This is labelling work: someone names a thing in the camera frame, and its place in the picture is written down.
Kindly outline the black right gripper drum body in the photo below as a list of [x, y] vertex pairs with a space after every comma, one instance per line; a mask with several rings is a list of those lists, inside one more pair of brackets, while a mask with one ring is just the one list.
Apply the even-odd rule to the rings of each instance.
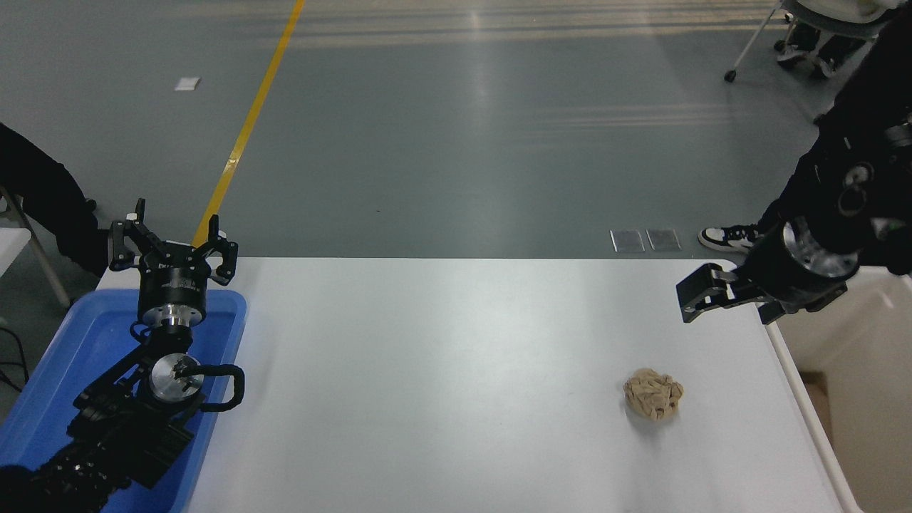
[[818, 312], [847, 290], [848, 254], [824, 248], [808, 227], [776, 227], [750, 250], [740, 276], [789, 314]]

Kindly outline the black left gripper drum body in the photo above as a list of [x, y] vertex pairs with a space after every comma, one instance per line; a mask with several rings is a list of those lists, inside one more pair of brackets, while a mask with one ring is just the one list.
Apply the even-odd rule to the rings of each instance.
[[205, 257], [193, 256], [186, 244], [166, 243], [161, 254], [150, 250], [140, 257], [139, 311], [160, 306], [191, 306], [205, 311], [207, 282], [212, 268]]

